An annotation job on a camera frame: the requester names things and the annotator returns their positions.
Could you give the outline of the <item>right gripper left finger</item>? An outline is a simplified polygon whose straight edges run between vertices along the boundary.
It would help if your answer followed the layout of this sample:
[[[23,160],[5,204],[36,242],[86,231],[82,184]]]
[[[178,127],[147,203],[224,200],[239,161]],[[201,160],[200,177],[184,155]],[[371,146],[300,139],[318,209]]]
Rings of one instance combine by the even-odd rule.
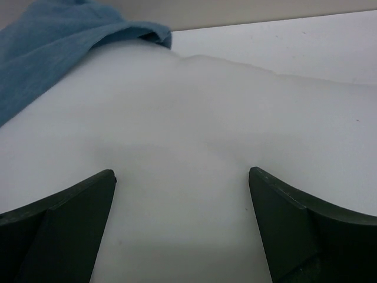
[[[90,282],[116,182],[103,170],[1,214],[1,282]]]

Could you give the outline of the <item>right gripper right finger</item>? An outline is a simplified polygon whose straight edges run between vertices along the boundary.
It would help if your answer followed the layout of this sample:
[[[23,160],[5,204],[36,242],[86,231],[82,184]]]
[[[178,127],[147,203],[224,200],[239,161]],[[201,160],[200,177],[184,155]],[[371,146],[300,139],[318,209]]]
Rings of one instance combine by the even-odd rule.
[[[376,217],[259,167],[249,171],[249,188],[273,282],[376,282]]]

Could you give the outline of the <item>white pillow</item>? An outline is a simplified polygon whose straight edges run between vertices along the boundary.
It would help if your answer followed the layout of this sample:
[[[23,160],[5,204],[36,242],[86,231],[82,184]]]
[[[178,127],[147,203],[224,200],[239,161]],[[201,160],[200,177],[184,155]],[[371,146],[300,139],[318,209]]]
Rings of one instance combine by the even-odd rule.
[[[254,166],[375,215],[376,87],[109,44],[1,127],[1,211],[111,169],[93,282],[269,282]]]

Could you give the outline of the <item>blue pillowcase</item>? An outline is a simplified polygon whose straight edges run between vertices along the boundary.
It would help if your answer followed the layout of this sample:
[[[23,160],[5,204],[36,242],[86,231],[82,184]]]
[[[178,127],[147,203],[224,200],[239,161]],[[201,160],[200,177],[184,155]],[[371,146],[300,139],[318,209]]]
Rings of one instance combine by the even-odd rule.
[[[168,27],[130,21],[95,1],[35,1],[1,30],[1,124],[43,95],[91,49],[142,39],[170,48]]]

